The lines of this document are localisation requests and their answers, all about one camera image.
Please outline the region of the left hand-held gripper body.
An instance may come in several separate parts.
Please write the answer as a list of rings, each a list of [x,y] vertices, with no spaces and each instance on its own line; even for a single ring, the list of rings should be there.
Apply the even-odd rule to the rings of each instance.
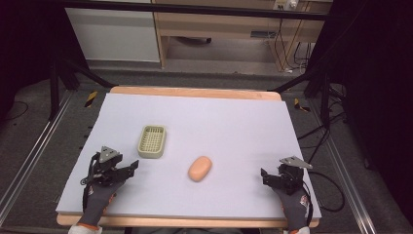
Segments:
[[[123,155],[108,146],[102,146],[99,152],[92,157],[88,175],[85,177],[85,184],[90,185],[96,182],[103,186],[124,182],[121,171],[116,168],[117,164],[123,160]]]

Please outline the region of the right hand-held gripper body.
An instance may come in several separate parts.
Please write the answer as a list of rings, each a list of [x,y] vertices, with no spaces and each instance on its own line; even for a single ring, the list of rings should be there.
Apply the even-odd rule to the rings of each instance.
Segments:
[[[282,189],[287,195],[292,195],[303,186],[303,176],[305,169],[313,166],[304,160],[296,157],[286,157],[280,159],[279,175],[282,178]]]

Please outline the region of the person's left hand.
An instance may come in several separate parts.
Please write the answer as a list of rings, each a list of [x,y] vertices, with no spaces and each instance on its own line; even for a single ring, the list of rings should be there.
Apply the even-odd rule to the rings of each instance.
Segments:
[[[106,208],[112,201],[117,190],[124,185],[124,182],[116,182],[112,185],[103,186],[99,183],[92,183],[87,190],[87,205],[78,225],[97,230],[97,225],[103,216]]]

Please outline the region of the person's right hand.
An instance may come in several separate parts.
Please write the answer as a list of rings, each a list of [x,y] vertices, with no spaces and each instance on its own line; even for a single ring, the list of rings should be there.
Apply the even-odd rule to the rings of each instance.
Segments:
[[[310,202],[303,188],[292,195],[287,195],[280,189],[274,189],[282,202],[282,211],[287,220],[287,230],[300,229],[308,226],[306,218]]]

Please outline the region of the pale green soap dish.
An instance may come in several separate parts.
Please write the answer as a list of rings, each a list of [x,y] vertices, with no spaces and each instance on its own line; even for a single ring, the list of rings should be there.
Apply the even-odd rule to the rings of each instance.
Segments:
[[[167,131],[164,126],[147,125],[142,129],[137,146],[138,155],[158,159],[164,154]]]

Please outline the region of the yellow black floor tape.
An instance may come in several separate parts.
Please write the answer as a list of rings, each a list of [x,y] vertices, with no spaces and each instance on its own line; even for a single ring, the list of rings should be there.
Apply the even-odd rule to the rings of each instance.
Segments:
[[[96,95],[97,95],[97,91],[90,92],[90,94],[88,95],[87,101],[85,102],[84,107],[90,107],[92,105]]]
[[[309,107],[302,106],[302,105],[300,104],[300,101],[299,101],[298,98],[295,98],[295,99],[294,99],[294,108],[295,108],[295,109],[302,110],[302,111],[304,111],[304,112],[311,112],[311,109],[310,109]]]

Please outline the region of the black metal stand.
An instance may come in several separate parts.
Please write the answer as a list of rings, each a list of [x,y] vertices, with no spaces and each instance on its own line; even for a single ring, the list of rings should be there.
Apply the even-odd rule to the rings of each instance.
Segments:
[[[314,98],[318,91],[321,91],[319,117],[322,124],[328,129],[330,126],[328,109],[330,75],[332,74],[333,69],[337,65],[338,61],[338,56],[325,56],[304,74],[292,79],[291,81],[288,81],[283,85],[280,85],[279,87],[270,89],[270,92],[280,94],[287,89],[294,87],[295,85],[307,81],[308,84],[304,91],[306,98]]]
[[[87,65],[81,66],[66,57],[57,47],[51,48],[50,55],[50,120],[55,119],[60,110],[58,81],[61,81],[67,90],[77,90],[80,83],[76,77],[76,73],[81,73],[104,88],[116,87],[116,84],[110,83],[91,72]]]

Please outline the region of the white cabinet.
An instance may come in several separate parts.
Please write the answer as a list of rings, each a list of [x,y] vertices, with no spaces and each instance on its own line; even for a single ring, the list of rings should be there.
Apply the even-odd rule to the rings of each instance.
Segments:
[[[88,60],[159,62],[151,13],[66,8]]]

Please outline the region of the wooden desk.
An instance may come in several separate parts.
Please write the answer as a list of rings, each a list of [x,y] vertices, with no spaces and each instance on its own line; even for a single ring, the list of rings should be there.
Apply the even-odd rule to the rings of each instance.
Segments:
[[[175,4],[274,10],[275,0],[151,0],[153,4]],[[294,11],[304,13],[330,12],[333,0],[299,0]],[[167,54],[170,37],[265,39],[278,70],[293,66],[292,56],[298,45],[318,41],[323,28],[321,20],[265,19],[192,14],[156,13],[154,15],[160,55]]]

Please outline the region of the white power strip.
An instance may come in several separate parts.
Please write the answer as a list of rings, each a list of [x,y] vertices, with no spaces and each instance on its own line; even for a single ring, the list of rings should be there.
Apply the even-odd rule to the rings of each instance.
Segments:
[[[294,11],[299,0],[275,0],[274,10]]]

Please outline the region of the metal floor rail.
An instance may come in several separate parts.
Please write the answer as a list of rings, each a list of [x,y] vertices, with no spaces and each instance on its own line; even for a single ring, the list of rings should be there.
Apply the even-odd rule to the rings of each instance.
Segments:
[[[11,184],[8,186],[4,195],[0,198],[0,227],[5,222],[20,192],[25,186],[38,160],[52,138],[62,116],[67,109],[67,106],[72,99],[73,94],[73,91],[65,91],[62,98],[57,99],[57,109],[54,116],[48,120],[41,134],[37,137],[35,143],[25,157],[18,172],[13,177]]]
[[[331,121],[333,118],[339,119],[340,117],[338,116],[344,115],[344,109],[339,103],[341,102],[338,100],[333,100],[332,103],[327,101],[327,120]],[[318,105],[314,100],[310,101],[310,106],[312,109],[314,108],[315,111],[320,111],[321,109],[321,104]],[[337,144],[334,141],[332,135],[332,122],[330,122],[329,130],[322,130],[323,134],[327,133],[327,138],[323,146],[326,147],[327,156],[330,159],[334,172],[338,178],[339,186],[344,194],[345,204],[350,208],[360,234],[377,234],[376,227],[362,201],[355,181],[352,179],[350,172],[341,157]]]

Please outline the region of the black frame crossbar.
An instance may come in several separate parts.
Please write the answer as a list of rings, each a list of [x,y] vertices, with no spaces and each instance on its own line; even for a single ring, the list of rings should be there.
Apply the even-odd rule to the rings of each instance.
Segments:
[[[248,10],[245,8],[174,5],[174,4],[150,4],[150,3],[130,3],[112,1],[90,1],[90,0],[56,0],[62,7],[93,9],[93,10],[115,10],[152,12],[169,14],[192,14],[230,17],[250,17],[265,19],[288,19],[288,20],[329,20],[330,14],[288,12],[276,10]]]

